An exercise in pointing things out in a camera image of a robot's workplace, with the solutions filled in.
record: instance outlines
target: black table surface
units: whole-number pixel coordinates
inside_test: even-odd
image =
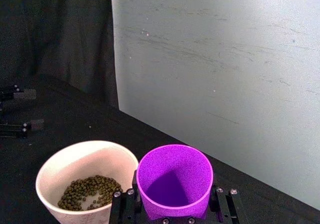
[[[36,89],[37,99],[7,102],[4,119],[20,123],[43,118],[45,126],[27,139],[0,139],[0,223],[58,224],[38,199],[35,181],[43,163],[68,145],[112,141],[129,148],[140,160],[153,148],[182,143],[52,77],[36,76],[17,84]],[[319,211],[208,158],[215,182],[226,189],[240,190],[251,224],[320,224]]]

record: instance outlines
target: fish food pellet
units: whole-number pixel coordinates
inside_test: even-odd
[[[65,189],[58,201],[58,207],[69,211],[83,211],[81,204],[87,200],[88,196],[95,196],[98,193],[97,200],[87,207],[87,210],[93,210],[110,204],[115,191],[123,192],[121,185],[112,178],[95,175],[78,179],[72,181]]]

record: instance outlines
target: screw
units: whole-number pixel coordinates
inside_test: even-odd
[[[222,188],[217,188],[216,191],[217,191],[218,193],[223,193],[223,192],[224,192],[224,190],[223,190]]]
[[[121,192],[118,191],[118,192],[115,192],[113,196],[114,196],[115,198],[117,198],[117,197],[119,197],[120,195],[121,195]]]
[[[169,221],[168,218],[164,218],[164,219],[162,220],[162,224],[169,224],[169,223],[170,223],[170,221]]]
[[[230,190],[230,193],[231,193],[232,195],[236,195],[236,194],[238,194],[238,191],[237,191],[236,189],[231,189],[231,190]]]
[[[189,219],[188,219],[188,223],[189,223],[189,224],[195,224],[196,221],[195,221],[194,218],[189,218]]]
[[[135,193],[135,191],[133,189],[128,190],[128,195],[132,195],[133,193]]]

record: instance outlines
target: white panel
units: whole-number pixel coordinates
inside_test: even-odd
[[[320,209],[320,0],[112,0],[122,111]]]

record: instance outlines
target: cup rim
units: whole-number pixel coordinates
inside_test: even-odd
[[[48,162],[54,158],[55,156],[57,156],[59,153],[65,151],[66,149],[68,148],[71,148],[75,145],[79,145],[79,144],[83,144],[83,143],[92,143],[92,142],[102,142],[102,143],[108,143],[109,145],[111,146],[116,146],[122,150],[124,150],[126,153],[129,154],[129,156],[132,157],[133,161],[135,162],[135,165],[136,165],[136,169],[138,168],[138,165],[139,165],[139,162],[136,158],[136,156],[126,147],[120,145],[120,144],[117,144],[117,143],[114,143],[114,142],[110,142],[110,141],[103,141],[103,140],[91,140],[91,141],[84,141],[84,142],[79,142],[79,143],[75,143],[75,144],[71,144],[59,151],[57,151],[56,153],[54,153],[49,159],[46,160],[46,162],[41,166],[37,176],[36,176],[36,180],[35,180],[35,190],[36,190],[36,194],[37,196],[39,197],[39,199],[41,200],[41,202],[47,207],[49,208],[50,210],[53,210],[55,212],[58,212],[58,213],[62,213],[62,214],[68,214],[68,215],[86,215],[86,214],[92,214],[92,213],[95,213],[95,212],[98,212],[98,211],[102,211],[104,209],[107,209],[109,207],[111,207],[112,205],[112,202],[104,207],[101,207],[101,208],[97,208],[97,209],[94,209],[94,210],[87,210],[87,211],[69,211],[69,210],[64,210],[64,209],[61,209],[61,208],[58,208],[56,207],[55,205],[51,204],[49,201],[46,200],[46,198],[42,195],[41,191],[40,191],[40,188],[39,188],[39,182],[40,182],[40,174],[42,174],[44,172],[44,169],[46,167],[46,165],[48,164]]]
[[[201,156],[204,157],[204,159],[206,160],[206,162],[209,164],[209,166],[211,167],[210,168],[210,185],[207,189],[207,191],[203,194],[203,196],[201,198],[199,198],[198,200],[196,200],[195,202],[191,203],[191,204],[188,204],[188,205],[185,205],[185,206],[180,206],[180,207],[170,207],[170,206],[165,206],[165,205],[161,205],[155,201],[153,201],[152,199],[150,199],[146,194],[145,192],[142,190],[141,188],[141,185],[140,185],[140,181],[139,181],[139,170],[140,170],[140,165],[141,163],[143,162],[143,160],[146,158],[146,156],[158,149],[162,149],[162,148],[166,148],[168,146],[180,146],[180,147],[184,147],[184,148],[190,148],[190,149],[193,149],[195,150],[196,152],[198,152]],[[136,171],[136,183],[138,185],[138,188],[139,188],[139,191],[140,191],[140,194],[146,198],[150,203],[160,207],[160,208],[163,208],[163,209],[170,209],[170,210],[181,210],[181,209],[186,209],[186,208],[190,208],[190,207],[193,207],[195,205],[197,205],[198,203],[202,202],[203,199],[205,199],[211,192],[211,188],[212,188],[212,184],[214,182],[214,171],[213,171],[213,167],[209,161],[209,159],[198,149],[194,148],[194,147],[191,147],[191,146],[188,146],[188,145],[183,145],[183,144],[169,144],[169,145],[164,145],[164,146],[161,146],[161,147],[158,147],[158,148],[155,148],[155,149],[152,149],[151,151],[149,151],[147,154],[144,155],[144,157],[141,159],[140,163],[139,163],[139,166],[138,166],[138,169]]]

